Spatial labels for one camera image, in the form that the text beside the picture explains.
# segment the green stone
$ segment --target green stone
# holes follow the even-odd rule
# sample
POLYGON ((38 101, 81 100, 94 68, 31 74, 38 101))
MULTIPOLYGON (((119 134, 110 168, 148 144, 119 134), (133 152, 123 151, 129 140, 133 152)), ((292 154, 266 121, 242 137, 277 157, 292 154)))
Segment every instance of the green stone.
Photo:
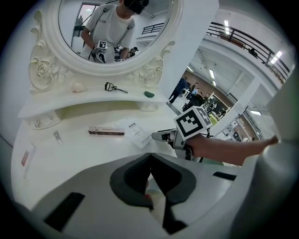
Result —
POLYGON ((150 92, 148 92, 148 91, 145 91, 144 94, 145 94, 145 96, 148 97, 148 98, 153 98, 153 97, 155 96, 155 94, 150 93, 150 92))

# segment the vr headset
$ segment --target vr headset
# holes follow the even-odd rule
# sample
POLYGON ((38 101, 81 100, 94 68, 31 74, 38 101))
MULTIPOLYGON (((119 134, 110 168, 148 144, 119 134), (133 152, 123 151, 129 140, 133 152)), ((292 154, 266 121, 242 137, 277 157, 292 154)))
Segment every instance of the vr headset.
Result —
POLYGON ((125 0, 124 4, 125 6, 130 9, 131 11, 140 14, 143 12, 143 10, 145 9, 145 6, 142 5, 142 1, 138 1, 138 0, 125 0))

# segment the white t-shirt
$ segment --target white t-shirt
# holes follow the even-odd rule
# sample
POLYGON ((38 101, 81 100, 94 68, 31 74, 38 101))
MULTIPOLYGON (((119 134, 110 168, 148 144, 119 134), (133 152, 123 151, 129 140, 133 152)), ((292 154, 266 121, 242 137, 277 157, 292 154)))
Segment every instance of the white t-shirt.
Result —
MULTIPOLYGON (((129 31, 127 31, 127 29, 132 22, 133 17, 130 17, 129 19, 122 19, 116 13, 117 6, 110 6, 111 8, 108 12, 103 13, 100 18, 100 15, 106 6, 106 4, 103 4, 94 11, 86 25, 86 28, 90 32, 93 31, 92 38, 94 43, 98 41, 105 41, 108 43, 106 63, 114 63, 114 47, 117 47, 119 43, 123 48, 130 47, 134 28, 129 31)), ((85 44, 80 55, 83 58, 88 59, 91 51, 92 49, 85 44)))

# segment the mirror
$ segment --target mirror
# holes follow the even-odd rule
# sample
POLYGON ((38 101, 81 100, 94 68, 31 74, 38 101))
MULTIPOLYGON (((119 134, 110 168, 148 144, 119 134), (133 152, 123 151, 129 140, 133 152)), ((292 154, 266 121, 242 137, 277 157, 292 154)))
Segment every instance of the mirror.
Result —
POLYGON ((63 0, 59 27, 68 46, 96 63, 129 60, 164 30, 172 0, 63 0))

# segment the vanity shelf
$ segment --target vanity shelf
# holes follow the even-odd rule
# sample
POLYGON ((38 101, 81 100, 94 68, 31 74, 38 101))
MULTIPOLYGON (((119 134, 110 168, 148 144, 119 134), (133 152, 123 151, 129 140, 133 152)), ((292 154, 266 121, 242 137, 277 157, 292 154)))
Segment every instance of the vanity shelf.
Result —
POLYGON ((127 91, 128 94, 121 91, 105 91, 103 85, 89 86, 84 92, 80 93, 72 92, 70 88, 64 88, 36 94, 26 102, 18 117, 21 119, 29 119, 68 106, 91 102, 136 101, 160 105, 168 101, 159 90, 150 90, 155 96, 148 98, 144 95, 144 92, 148 89, 125 86, 120 88, 127 91))

